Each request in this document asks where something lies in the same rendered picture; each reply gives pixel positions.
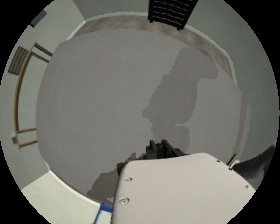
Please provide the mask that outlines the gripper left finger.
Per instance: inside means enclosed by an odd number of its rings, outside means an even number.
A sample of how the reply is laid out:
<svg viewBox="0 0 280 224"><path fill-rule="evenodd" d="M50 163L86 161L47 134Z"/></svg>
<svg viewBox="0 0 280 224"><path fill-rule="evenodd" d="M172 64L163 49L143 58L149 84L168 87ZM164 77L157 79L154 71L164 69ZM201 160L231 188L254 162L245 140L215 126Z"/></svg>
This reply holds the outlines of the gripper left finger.
<svg viewBox="0 0 280 224"><path fill-rule="evenodd" d="M153 140L150 140L150 145L146 146L146 155L136 159L136 160L149 160L149 159L157 159L157 146ZM128 162L118 163L117 164L117 171L118 176L120 174L121 169L123 166Z"/></svg>

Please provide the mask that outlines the grey clamp slide with handwheel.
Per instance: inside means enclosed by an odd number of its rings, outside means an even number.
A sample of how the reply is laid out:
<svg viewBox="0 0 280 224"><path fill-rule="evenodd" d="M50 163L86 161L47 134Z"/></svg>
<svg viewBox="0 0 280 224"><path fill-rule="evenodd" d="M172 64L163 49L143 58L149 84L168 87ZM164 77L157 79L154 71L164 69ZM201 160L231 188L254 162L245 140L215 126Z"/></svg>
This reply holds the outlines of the grey clamp slide with handwheel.
<svg viewBox="0 0 280 224"><path fill-rule="evenodd" d="M157 150L157 158L158 159L163 159L163 151L164 151L164 145L162 143L157 143L156 144L158 150ZM127 162L131 162L134 160L127 160Z"/></svg>

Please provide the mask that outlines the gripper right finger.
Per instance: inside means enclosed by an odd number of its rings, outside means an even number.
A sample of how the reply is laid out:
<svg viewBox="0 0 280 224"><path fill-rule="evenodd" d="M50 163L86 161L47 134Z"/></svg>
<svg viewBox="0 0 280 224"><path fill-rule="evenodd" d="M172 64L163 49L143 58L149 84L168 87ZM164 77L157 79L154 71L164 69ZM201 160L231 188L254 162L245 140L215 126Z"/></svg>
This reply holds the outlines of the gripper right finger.
<svg viewBox="0 0 280 224"><path fill-rule="evenodd" d="M161 143L164 145L163 159L185 156L185 153L183 153L180 149L173 149L166 139L162 140Z"/></svg>

